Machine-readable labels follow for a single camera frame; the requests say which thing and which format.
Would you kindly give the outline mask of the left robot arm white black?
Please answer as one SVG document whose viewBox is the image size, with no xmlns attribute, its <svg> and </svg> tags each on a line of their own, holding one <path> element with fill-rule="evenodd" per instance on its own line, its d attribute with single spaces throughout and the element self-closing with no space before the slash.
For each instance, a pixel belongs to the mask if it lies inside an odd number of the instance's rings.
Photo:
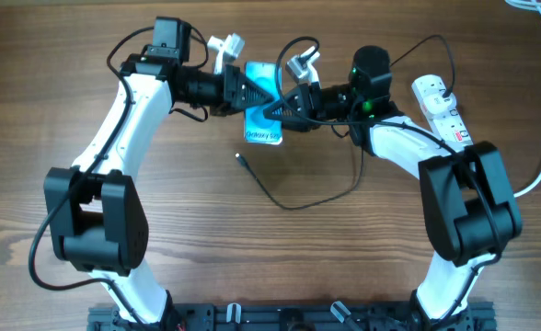
<svg viewBox="0 0 541 331">
<path fill-rule="evenodd" d="M 127 330 L 167 330 L 180 317 L 149 268 L 149 228 L 135 179 L 162 121 L 171 113 L 228 116 L 271 102 L 271 93 L 234 62 L 236 34 L 204 38 L 190 23 L 158 17 L 153 38 L 113 68 L 117 96 L 90 145 L 44 180 L 48 234 L 55 256 L 100 283 Z"/>
</svg>

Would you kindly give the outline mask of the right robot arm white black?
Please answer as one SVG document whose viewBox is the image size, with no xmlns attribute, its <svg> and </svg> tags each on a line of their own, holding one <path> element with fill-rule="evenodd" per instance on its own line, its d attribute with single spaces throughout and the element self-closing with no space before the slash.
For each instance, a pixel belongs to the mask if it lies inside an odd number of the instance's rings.
<svg viewBox="0 0 541 331">
<path fill-rule="evenodd" d="M 346 126 L 356 146 L 419 180 L 434 255 L 414 301 L 424 324 L 442 327 L 466 309 L 479 272 L 498 263 L 520 235 L 521 214 L 499 150 L 489 142 L 446 142 L 424 130 L 392 101 L 391 83 L 388 52 L 363 46 L 346 84 L 300 84 L 263 114 L 291 131 Z"/>
</svg>

